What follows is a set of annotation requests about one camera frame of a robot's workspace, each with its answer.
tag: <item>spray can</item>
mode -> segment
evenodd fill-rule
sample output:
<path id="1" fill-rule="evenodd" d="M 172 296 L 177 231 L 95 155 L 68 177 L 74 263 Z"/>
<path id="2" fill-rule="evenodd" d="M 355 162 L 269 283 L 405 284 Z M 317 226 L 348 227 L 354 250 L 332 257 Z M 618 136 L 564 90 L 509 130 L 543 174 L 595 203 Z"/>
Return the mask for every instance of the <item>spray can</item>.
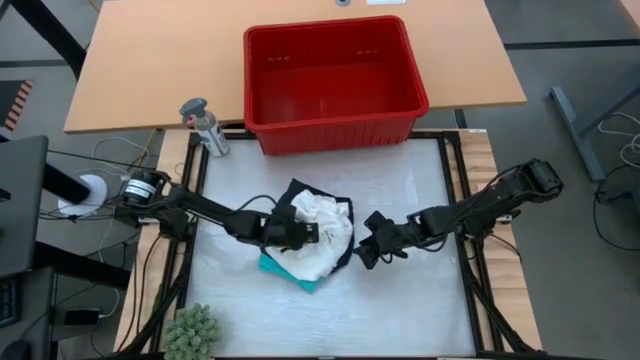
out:
<path id="1" fill-rule="evenodd" d="M 186 125 L 193 125 L 211 156 L 224 156 L 229 152 L 229 144 L 218 125 L 218 120 L 211 112 L 207 111 L 206 107 L 207 100 L 202 98 L 187 101 L 180 108 L 182 122 Z"/>

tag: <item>small cactus plant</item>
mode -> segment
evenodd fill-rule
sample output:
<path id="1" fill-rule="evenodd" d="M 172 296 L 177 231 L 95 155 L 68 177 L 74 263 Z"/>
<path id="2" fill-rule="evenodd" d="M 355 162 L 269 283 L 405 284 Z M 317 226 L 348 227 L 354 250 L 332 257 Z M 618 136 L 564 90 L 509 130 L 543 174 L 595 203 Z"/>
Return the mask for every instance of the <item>small cactus plant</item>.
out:
<path id="1" fill-rule="evenodd" d="M 209 305 L 196 304 L 180 309 L 167 324 L 165 360 L 209 360 L 212 345 L 220 340 L 218 321 L 211 316 Z"/>

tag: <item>white towel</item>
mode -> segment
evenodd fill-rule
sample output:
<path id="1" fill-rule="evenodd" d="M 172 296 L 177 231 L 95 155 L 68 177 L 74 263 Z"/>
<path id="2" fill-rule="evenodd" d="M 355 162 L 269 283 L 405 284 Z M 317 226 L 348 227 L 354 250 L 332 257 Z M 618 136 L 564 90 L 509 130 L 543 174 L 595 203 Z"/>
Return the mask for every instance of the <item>white towel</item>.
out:
<path id="1" fill-rule="evenodd" d="M 298 194 L 291 205 L 296 207 L 296 220 L 318 224 L 319 241 L 296 251 L 268 247 L 267 254 L 298 280 L 316 281 L 328 276 L 353 234 L 349 205 L 336 203 L 332 197 L 313 195 L 309 190 Z"/>

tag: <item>red plastic bin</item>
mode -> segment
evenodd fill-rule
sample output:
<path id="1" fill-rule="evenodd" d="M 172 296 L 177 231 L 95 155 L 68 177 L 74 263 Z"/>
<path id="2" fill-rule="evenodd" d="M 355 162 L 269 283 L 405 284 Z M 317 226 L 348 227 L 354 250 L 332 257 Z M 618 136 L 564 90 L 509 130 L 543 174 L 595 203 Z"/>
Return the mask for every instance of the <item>red plastic bin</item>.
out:
<path id="1" fill-rule="evenodd" d="M 405 141 L 429 101 L 395 16 L 247 30 L 245 124 L 267 155 Z"/>

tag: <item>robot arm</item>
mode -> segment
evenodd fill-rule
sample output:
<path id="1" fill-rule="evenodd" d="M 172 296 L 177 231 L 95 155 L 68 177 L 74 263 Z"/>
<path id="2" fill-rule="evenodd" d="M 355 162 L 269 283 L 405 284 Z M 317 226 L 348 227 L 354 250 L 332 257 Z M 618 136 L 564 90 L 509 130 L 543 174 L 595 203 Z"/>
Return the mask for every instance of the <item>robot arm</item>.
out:
<path id="1" fill-rule="evenodd" d="M 162 190 L 167 183 L 171 189 L 165 197 Z M 296 222 L 294 206 L 278 206 L 272 214 L 232 210 L 183 185 L 171 184 L 163 172 L 134 173 L 120 199 L 132 216 L 157 219 L 160 232 L 173 239 L 187 232 L 192 214 L 222 226 L 229 235 L 249 245 L 298 250 L 306 243 L 318 242 L 317 224 Z"/>
<path id="2" fill-rule="evenodd" d="M 486 237 L 503 215 L 519 214 L 517 207 L 525 202 L 540 203 L 556 198 L 563 188 L 562 181 L 546 161 L 531 160 L 513 167 L 494 178 L 482 191 L 450 206 L 435 206 L 407 216 L 407 223 L 397 225 L 393 220 L 374 212 L 365 226 L 371 236 L 354 250 L 367 269 L 387 254 L 406 259 L 403 249 L 417 247 L 426 251 L 441 243 L 452 232 L 471 238 Z"/>

